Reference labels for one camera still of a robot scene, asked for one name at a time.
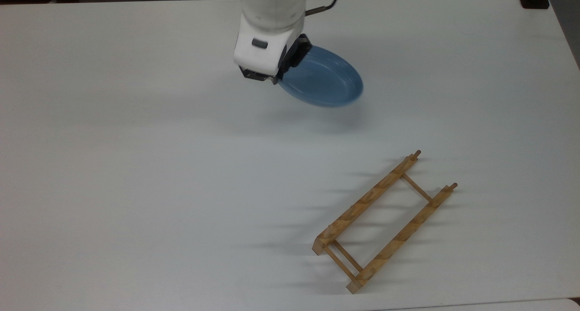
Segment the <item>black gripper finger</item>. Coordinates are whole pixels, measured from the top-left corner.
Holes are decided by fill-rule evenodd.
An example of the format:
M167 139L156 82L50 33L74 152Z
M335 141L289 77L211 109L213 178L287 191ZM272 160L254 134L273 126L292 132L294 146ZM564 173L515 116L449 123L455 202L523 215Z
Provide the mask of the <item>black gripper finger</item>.
M300 34L290 50L283 54L279 66L279 79L283 79L290 68L298 67L308 52L312 49L312 44L306 34Z
M264 82L269 80L273 85L278 84L278 77L274 75L265 75L256 71L252 71L248 68L239 67L242 75L246 79L257 80L259 82Z

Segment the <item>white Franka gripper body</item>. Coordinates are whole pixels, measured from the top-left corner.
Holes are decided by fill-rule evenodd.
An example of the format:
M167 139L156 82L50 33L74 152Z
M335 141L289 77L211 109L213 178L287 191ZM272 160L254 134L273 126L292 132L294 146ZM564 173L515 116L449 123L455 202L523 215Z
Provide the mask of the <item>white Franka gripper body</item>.
M245 17L242 17L234 49L234 63L238 67L274 75L279 79L282 56L290 50L302 33L303 24L302 17L288 30L266 32L251 25Z

